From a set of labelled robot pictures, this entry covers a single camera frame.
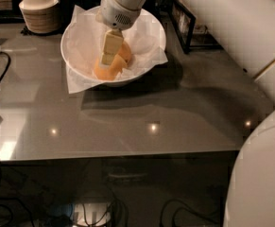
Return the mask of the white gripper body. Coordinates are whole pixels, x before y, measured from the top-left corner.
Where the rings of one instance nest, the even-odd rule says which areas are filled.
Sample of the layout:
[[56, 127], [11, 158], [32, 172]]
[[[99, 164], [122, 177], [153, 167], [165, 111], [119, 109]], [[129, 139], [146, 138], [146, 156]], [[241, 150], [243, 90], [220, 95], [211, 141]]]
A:
[[126, 30], [133, 26], [141, 11], [141, 0], [101, 0], [95, 16], [110, 28]]

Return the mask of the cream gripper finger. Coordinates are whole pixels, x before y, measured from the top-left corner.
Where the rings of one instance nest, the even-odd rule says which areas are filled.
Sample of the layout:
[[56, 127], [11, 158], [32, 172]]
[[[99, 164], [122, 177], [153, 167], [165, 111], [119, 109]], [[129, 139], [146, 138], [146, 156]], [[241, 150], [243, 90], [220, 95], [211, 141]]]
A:
[[108, 30], [104, 36], [100, 62], [105, 65], [111, 65], [123, 41], [124, 37], [121, 30]]

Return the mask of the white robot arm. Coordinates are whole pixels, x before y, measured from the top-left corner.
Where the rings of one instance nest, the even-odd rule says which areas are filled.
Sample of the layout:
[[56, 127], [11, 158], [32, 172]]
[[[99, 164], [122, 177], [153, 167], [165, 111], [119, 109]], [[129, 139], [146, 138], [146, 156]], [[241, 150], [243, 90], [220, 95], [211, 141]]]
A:
[[[275, 1], [179, 1], [275, 105]], [[275, 227], [275, 110], [240, 149], [223, 227]]]

